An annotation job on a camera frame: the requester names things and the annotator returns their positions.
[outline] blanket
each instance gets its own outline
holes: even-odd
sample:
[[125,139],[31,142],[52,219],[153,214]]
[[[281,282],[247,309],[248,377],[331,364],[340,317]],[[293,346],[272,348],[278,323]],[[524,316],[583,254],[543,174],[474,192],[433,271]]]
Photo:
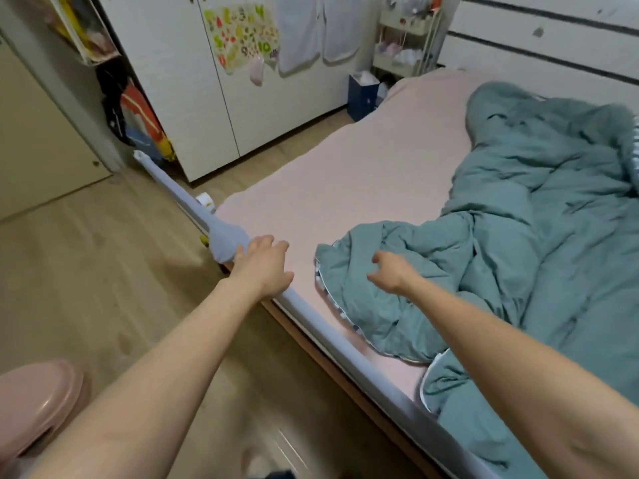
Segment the blanket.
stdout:
[[540,100],[510,84],[484,84],[467,104],[473,150],[438,219],[358,225],[317,247],[322,280],[342,313],[380,353],[431,363],[422,401],[505,478],[544,475],[419,309],[367,281],[372,254],[403,255],[423,277],[639,404],[633,124],[623,106]]

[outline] dark stripe on headboard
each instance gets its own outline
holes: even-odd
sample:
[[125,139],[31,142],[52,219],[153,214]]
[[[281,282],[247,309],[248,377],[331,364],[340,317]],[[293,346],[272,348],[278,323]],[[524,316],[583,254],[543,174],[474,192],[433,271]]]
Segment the dark stripe on headboard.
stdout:
[[461,34],[459,32],[454,32],[449,30],[448,34],[449,37],[456,37],[456,38],[460,38],[463,40],[469,40],[471,42],[476,42],[476,43],[480,43],[482,45],[487,45],[489,47],[494,47],[494,48],[499,48],[501,50],[505,50],[507,52],[512,52],[514,54],[519,54],[519,55],[526,55],[527,57],[533,57],[535,59],[539,59],[545,62],[551,62],[553,64],[557,64],[560,66],[564,66],[564,67],[570,67],[571,69],[577,69],[583,72],[588,72],[591,74],[595,74],[595,75],[599,75],[602,77],[607,77],[608,79],[614,79],[614,80],[619,80],[619,82],[625,82],[625,83],[629,83],[632,85],[639,85],[639,80],[638,79],[633,79],[631,77],[625,76],[625,75],[619,75],[619,74],[615,74],[613,72],[608,72],[605,70],[600,70],[600,69],[594,69],[592,67],[588,67],[588,66],[583,66],[581,64],[575,64],[572,62],[567,62],[567,61],[563,61],[561,59],[556,59],[555,57],[549,57],[547,55],[542,55],[542,54],[537,54],[535,52],[530,52],[529,50],[523,50],[521,48],[516,48],[516,47],[510,47],[508,45],[504,45],[501,43],[496,43],[496,42],[491,42],[489,40],[483,40],[477,37],[473,37],[471,35],[466,35],[466,34]]
[[570,15],[561,15],[559,13],[553,13],[551,11],[539,10],[536,8],[527,8],[525,6],[511,5],[510,3],[496,2],[493,0],[461,0],[461,1],[476,3],[478,5],[490,6],[493,8],[501,8],[504,10],[518,11],[520,13],[526,13],[527,15],[544,16],[545,18],[550,18],[552,20],[559,20],[560,22],[576,23],[577,25],[585,25],[586,27],[610,30],[611,32],[618,32],[621,34],[639,37],[639,30],[632,29],[630,27],[623,27],[622,25],[613,25],[612,23],[596,22],[595,20],[588,20],[587,18],[579,18],[576,16],[570,16]]

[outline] person's right arm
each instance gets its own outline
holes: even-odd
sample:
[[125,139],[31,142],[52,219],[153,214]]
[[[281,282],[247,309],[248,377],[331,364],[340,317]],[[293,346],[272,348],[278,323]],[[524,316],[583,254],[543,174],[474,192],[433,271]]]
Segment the person's right arm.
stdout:
[[428,316],[550,478],[639,478],[639,408],[575,362],[380,251],[369,280]]

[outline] person's left arm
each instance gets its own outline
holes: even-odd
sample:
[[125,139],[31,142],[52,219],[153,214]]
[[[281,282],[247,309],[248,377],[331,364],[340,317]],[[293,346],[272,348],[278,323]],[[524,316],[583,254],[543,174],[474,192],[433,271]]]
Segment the person's left arm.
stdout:
[[288,243],[238,248],[231,276],[84,411],[29,479],[160,479],[168,475],[244,316],[292,282]]

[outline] pink stool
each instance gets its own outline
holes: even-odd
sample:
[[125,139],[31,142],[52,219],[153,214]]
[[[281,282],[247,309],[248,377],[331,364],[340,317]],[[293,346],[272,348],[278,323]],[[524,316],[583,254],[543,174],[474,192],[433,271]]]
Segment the pink stool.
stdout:
[[0,476],[12,459],[48,442],[71,415],[83,374],[64,360],[0,376]]

